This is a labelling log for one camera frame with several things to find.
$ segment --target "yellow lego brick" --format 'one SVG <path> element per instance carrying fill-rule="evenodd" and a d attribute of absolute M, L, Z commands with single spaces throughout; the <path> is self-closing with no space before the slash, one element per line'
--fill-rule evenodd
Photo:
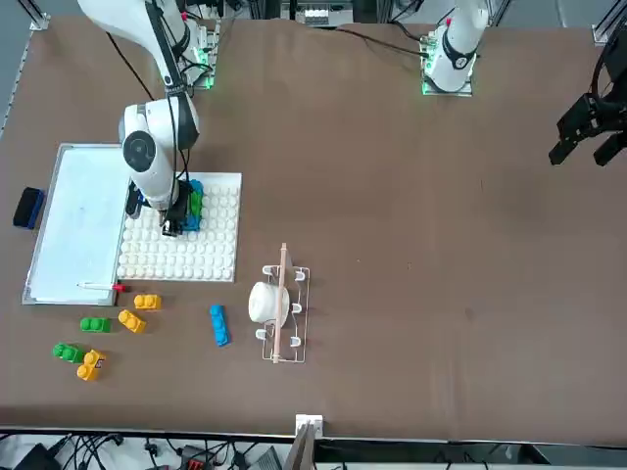
<path fill-rule="evenodd" d="M 135 296 L 135 308 L 138 310 L 159 310 L 161 308 L 161 297 L 154 294 Z"/>
<path fill-rule="evenodd" d="M 96 367 L 82 364 L 78 367 L 78 370 L 76 370 L 76 375 L 78 376 L 79 379 L 82 379 L 85 381 L 92 381 L 98 378 L 99 372 L 100 370 L 97 369 Z"/>
<path fill-rule="evenodd" d="M 103 361 L 107 357 L 99 351 L 91 350 L 88 352 L 82 360 L 83 365 L 88 367 L 93 367 L 94 369 L 99 369 L 102 367 Z"/>
<path fill-rule="evenodd" d="M 118 315 L 118 320 L 133 333 L 141 333 L 146 328 L 146 322 L 132 311 L 122 310 Z"/>

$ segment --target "green lego brick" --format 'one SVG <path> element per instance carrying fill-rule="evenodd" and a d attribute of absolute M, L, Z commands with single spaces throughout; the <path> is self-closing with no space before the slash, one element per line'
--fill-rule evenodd
<path fill-rule="evenodd" d="M 72 345 L 66 345 L 64 343 L 59 343 L 55 345 L 52 349 L 52 355 L 55 357 L 59 357 L 62 360 L 66 360 L 67 362 L 71 362 L 73 364 L 82 363 L 83 358 L 85 357 L 86 351 Z"/>
<path fill-rule="evenodd" d="M 203 193 L 201 191 L 193 191 L 189 197 L 189 203 L 191 214 L 200 218 L 200 210 L 203 204 Z"/>
<path fill-rule="evenodd" d="M 80 329 L 89 333 L 110 333 L 111 318 L 83 318 Z"/>

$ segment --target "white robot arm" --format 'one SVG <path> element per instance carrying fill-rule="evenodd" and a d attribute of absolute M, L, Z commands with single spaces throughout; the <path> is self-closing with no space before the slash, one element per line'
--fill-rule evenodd
<path fill-rule="evenodd" d="M 486 0 L 457 0 L 450 25 L 442 24 L 436 29 L 433 64 L 425 73 L 436 89 L 448 93 L 462 89 L 472 71 L 488 20 Z"/>
<path fill-rule="evenodd" d="M 128 106 L 120 122 L 120 141 L 131 179 L 148 205 L 162 211 L 164 234 L 176 235 L 186 216 L 190 188 L 174 177 L 168 155 L 173 154 L 174 161 L 199 135 L 198 114 L 178 69 L 179 62 L 195 63 L 198 28 L 192 20 L 188 21 L 192 27 L 183 21 L 175 0 L 78 0 L 78 4 L 91 21 L 143 46 L 157 63 L 166 98 Z"/>

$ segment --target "whiteboard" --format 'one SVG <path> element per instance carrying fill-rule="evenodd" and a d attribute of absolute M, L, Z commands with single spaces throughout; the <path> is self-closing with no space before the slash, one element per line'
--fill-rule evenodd
<path fill-rule="evenodd" d="M 128 182 L 120 145 L 61 144 L 23 304 L 113 304 L 76 284 L 115 282 Z"/>

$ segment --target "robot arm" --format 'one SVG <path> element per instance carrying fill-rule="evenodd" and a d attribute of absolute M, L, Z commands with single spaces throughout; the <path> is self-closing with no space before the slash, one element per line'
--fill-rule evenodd
<path fill-rule="evenodd" d="M 176 235 L 186 217 L 189 184 L 169 164 L 198 139 L 198 115 L 179 61 L 195 63 L 198 28 L 183 21 L 175 0 L 78 0 L 85 15 L 111 34 L 144 47 L 155 59 L 166 98 L 126 108 L 120 123 L 122 154 L 130 177 L 149 206 L 161 211 L 164 234 Z M 134 205 L 127 212 L 134 213 Z"/>
<path fill-rule="evenodd" d="M 625 24 L 625 18 L 619 24 Z M 605 96 L 599 93 L 599 76 L 605 67 L 612 85 Z M 590 92 L 584 93 L 557 123 L 559 142 L 549 152 L 552 165 L 560 165 L 579 142 L 612 134 L 595 152 L 595 162 L 607 165 L 627 147 L 627 28 L 618 27 L 610 36 L 593 72 Z"/>
<path fill-rule="evenodd" d="M 436 29 L 433 64 L 425 73 L 436 89 L 455 93 L 465 85 L 488 19 L 486 0 L 457 0 L 450 25 Z"/>

